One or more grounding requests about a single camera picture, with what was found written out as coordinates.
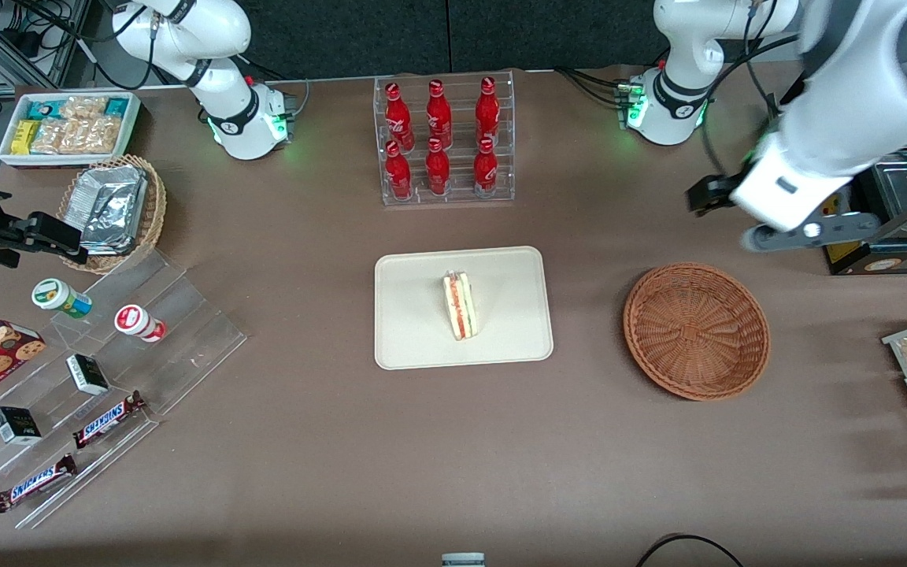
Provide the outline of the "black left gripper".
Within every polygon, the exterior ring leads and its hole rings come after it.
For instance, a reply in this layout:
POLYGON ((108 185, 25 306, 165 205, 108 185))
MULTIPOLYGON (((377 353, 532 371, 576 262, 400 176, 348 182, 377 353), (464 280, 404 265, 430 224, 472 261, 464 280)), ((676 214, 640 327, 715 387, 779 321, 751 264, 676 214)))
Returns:
POLYGON ((731 194, 740 187, 744 177, 745 175, 715 175, 700 179, 687 190, 690 212, 695 216, 703 216, 714 209, 734 207, 731 194))

